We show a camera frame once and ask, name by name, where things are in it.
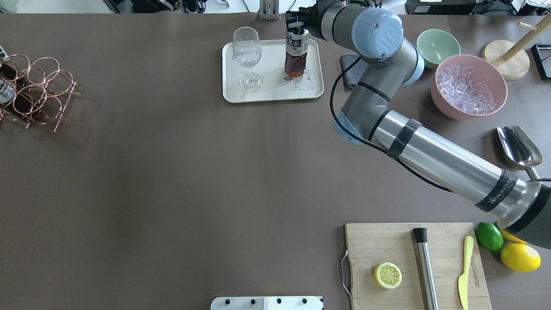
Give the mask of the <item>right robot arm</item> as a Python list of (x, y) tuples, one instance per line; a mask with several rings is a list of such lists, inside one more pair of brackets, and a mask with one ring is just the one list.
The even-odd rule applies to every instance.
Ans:
[(422, 57), (404, 36), (395, 12), (323, 0), (320, 6), (287, 11), (313, 36), (356, 52), (368, 63), (335, 122), (344, 136), (407, 164), (495, 216), (506, 232), (541, 248), (551, 246), (550, 188), (523, 181), (393, 111), (388, 104), (400, 86), (423, 73)]

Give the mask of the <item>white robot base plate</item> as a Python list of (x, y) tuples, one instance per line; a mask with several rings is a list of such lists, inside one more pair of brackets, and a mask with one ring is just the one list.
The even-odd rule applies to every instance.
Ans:
[(323, 310), (319, 296), (242, 296), (214, 298), (211, 310)]

